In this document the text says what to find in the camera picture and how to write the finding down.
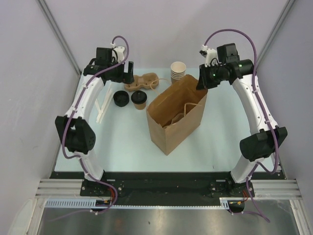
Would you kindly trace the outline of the black coffee cup lid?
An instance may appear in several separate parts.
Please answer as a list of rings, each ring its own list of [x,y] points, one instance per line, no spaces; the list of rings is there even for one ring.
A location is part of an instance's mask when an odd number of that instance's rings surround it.
[[[135,91],[131,95],[131,100],[134,104],[143,104],[147,101],[147,94],[141,90]]]

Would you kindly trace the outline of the single brown paper cup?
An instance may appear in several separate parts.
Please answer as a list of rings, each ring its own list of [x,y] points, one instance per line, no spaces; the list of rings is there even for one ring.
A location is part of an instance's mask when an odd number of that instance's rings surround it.
[[[144,101],[144,102],[141,102],[141,103],[134,103],[134,107],[137,110],[144,110],[146,108],[146,104],[147,104],[147,101]]]

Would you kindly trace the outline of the brown paper bag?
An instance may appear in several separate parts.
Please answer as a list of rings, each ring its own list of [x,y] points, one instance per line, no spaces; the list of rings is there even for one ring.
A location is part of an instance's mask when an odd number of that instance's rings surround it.
[[[169,155],[196,130],[203,117],[207,90],[197,90],[198,80],[187,74],[159,94],[147,107],[152,142]]]

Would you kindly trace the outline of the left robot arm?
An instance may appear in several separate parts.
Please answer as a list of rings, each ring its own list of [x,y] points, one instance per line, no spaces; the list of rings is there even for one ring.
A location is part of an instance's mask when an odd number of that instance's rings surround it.
[[[83,82],[73,104],[64,116],[57,116],[55,125],[66,159],[77,159],[85,178],[93,181],[91,190],[96,195],[104,195],[108,183],[101,178],[104,170],[98,165],[93,150],[96,143],[95,132],[88,120],[94,103],[107,81],[131,84],[134,81],[132,61],[125,71],[128,49],[112,44],[110,48],[98,47],[96,57],[83,70]]]

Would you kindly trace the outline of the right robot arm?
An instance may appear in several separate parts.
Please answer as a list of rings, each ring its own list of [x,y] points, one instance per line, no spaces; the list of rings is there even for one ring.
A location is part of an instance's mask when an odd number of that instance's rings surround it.
[[[253,73],[254,64],[250,59],[239,57],[234,43],[222,45],[217,49],[203,45],[200,54],[205,63],[199,66],[200,75],[197,90],[217,87],[228,81],[243,105],[249,123],[250,136],[240,141],[241,157],[230,171],[225,190],[230,196],[238,196],[245,188],[254,170],[266,158],[274,159],[273,174],[279,163],[279,146],[288,135],[286,127],[279,127],[271,116],[259,88],[258,77]]]

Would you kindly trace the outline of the stack of black lids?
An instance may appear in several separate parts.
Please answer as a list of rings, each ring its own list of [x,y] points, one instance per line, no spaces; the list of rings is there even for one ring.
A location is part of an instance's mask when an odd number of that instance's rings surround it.
[[[129,94],[126,91],[116,91],[113,95],[116,106],[125,107],[129,103]]]

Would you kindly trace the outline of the stack of paper cups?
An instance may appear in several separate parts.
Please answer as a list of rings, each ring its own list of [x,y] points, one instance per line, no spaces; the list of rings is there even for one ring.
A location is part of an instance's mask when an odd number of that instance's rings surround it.
[[[181,78],[185,76],[186,72],[186,65],[183,62],[173,62],[170,66],[171,72],[171,82],[174,84],[175,82],[179,81]]]

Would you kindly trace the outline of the white wrapped straw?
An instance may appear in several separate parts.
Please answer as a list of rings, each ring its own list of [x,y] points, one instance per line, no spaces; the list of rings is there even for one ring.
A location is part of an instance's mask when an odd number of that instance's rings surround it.
[[[106,111],[110,105],[112,98],[113,98],[113,90],[112,90],[112,84],[110,84],[108,87],[107,93],[105,95],[104,101],[102,103],[102,106],[101,107],[99,106],[98,99],[96,99],[95,101],[95,107],[98,111],[96,123],[100,123],[100,124],[102,123],[103,117],[106,114]]]

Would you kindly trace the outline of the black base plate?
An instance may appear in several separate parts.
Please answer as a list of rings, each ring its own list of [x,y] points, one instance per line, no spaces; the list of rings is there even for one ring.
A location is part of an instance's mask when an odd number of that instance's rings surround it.
[[[220,197],[242,198],[254,194],[256,181],[284,180],[282,172],[253,173],[251,181],[239,185],[228,172],[107,172],[107,186],[87,180],[82,172],[53,172],[51,179],[79,179],[79,195],[101,200],[117,198],[119,206],[213,206]]]

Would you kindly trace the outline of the aluminium frame rail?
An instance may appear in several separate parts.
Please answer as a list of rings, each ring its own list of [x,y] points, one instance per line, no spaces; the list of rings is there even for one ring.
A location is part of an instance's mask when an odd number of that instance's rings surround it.
[[[301,200],[296,180],[252,180],[257,200]],[[81,198],[81,179],[42,179],[38,198]]]

